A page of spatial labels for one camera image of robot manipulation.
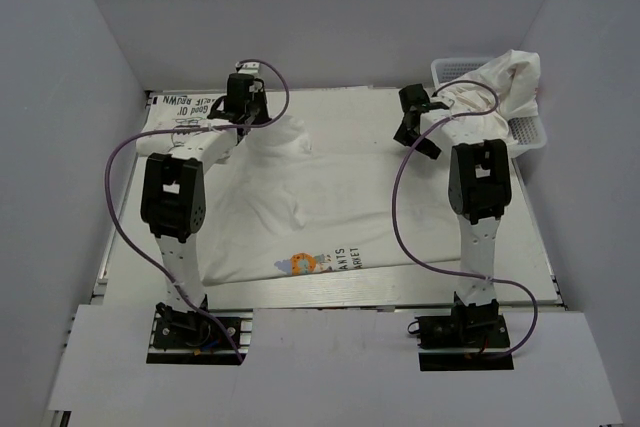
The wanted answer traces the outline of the white cartoon print t-shirt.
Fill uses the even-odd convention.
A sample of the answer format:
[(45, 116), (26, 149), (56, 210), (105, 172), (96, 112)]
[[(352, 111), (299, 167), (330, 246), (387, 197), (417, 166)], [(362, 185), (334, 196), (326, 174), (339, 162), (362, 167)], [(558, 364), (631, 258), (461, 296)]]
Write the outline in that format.
[(286, 117), (250, 134), (206, 174), (198, 236), (208, 286), (429, 264), (460, 255), (448, 165), (385, 135), (312, 134)]

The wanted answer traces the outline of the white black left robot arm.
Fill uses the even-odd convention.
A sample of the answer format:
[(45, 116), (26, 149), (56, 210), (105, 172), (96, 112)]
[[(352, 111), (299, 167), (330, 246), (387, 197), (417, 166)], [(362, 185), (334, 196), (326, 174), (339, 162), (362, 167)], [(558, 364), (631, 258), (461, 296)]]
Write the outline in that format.
[(137, 142), (146, 158), (140, 213), (156, 239), (167, 280), (168, 304), (183, 311), (206, 310), (200, 277), (197, 233), (206, 216), (205, 174), (228, 158), (255, 125), (271, 121), (264, 81), (256, 62), (229, 75), (226, 94), (205, 118), (162, 127)]

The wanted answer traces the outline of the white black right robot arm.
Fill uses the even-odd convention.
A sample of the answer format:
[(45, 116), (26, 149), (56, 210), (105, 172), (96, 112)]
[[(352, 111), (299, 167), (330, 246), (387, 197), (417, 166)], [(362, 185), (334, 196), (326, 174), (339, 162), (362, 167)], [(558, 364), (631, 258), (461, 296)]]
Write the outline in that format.
[(494, 281), (498, 227), (512, 199), (509, 155), (505, 141), (483, 133), (478, 119), (494, 113), (497, 93), (487, 89), (493, 104), (481, 112), (455, 113), (429, 96), (420, 84), (399, 91), (403, 112), (394, 140), (431, 159), (449, 159), (447, 195), (460, 229), (460, 267), (457, 272), (434, 267), (437, 273), (459, 278), (454, 302), (465, 307), (497, 303)]

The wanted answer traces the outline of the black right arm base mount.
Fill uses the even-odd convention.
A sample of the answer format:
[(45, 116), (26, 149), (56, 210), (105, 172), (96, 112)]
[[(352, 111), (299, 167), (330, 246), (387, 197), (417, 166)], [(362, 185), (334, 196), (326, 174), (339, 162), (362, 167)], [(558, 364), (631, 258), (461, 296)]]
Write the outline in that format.
[(416, 317), (407, 333), (418, 341), (421, 372), (512, 371), (514, 362), (505, 319), (460, 333), (451, 316)]

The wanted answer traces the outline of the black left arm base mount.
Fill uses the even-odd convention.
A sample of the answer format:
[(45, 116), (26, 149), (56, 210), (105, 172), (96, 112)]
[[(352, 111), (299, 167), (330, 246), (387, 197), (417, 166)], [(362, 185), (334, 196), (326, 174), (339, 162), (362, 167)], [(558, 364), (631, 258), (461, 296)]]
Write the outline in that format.
[(193, 312), (158, 303), (155, 308), (147, 364), (239, 366), (248, 353), (251, 313), (222, 313), (223, 328)]

